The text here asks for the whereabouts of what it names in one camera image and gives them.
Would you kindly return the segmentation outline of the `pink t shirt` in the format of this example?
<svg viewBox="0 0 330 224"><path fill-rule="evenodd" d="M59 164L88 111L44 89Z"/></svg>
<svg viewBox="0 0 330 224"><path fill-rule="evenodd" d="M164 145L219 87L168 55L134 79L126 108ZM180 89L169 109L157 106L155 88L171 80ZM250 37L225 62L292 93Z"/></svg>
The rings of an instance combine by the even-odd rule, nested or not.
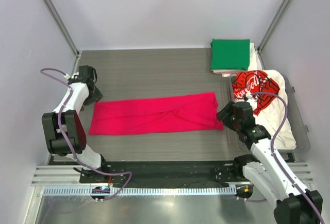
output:
<svg viewBox="0 0 330 224"><path fill-rule="evenodd" d="M90 135L138 135L223 130L215 93L98 102Z"/></svg>

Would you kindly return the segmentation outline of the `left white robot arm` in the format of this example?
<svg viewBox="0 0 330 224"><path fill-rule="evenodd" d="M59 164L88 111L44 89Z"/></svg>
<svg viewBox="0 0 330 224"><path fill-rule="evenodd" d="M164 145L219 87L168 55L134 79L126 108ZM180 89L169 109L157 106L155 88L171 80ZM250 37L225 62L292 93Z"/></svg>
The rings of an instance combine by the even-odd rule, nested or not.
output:
<svg viewBox="0 0 330 224"><path fill-rule="evenodd" d="M70 158L92 171L92 177L98 182L105 182L110 175L104 157L94 152L87 145L87 137L79 119L79 113L85 106L94 104L103 95L96 87L96 69L84 65L78 72L68 75L60 70L65 81L47 73L50 68L44 68L41 73L53 78L67 87L67 92L60 104L52 111L42 115L42 126L46 146L50 154Z"/></svg>

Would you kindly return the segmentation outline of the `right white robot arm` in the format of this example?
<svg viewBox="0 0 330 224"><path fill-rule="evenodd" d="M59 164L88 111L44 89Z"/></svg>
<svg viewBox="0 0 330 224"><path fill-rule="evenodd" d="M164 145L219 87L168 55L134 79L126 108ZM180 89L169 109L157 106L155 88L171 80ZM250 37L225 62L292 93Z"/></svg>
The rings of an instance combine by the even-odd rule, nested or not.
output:
<svg viewBox="0 0 330 224"><path fill-rule="evenodd" d="M217 119L236 131L250 153L234 158L233 176L251 181L273 208L277 223L324 223L323 198L296 176L272 144L273 136L255 122L249 102L230 101Z"/></svg>

